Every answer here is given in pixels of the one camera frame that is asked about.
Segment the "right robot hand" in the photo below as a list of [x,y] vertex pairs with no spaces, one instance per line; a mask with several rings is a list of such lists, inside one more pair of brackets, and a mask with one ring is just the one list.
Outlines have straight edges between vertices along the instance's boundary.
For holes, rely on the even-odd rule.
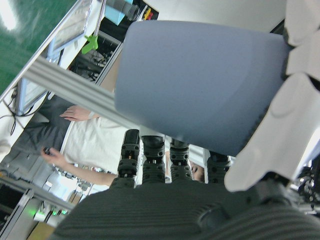
[[187,21],[133,23],[115,88],[119,114],[172,138],[172,182],[144,144],[53,240],[317,240],[289,183],[320,157],[320,3],[289,0],[283,35]]

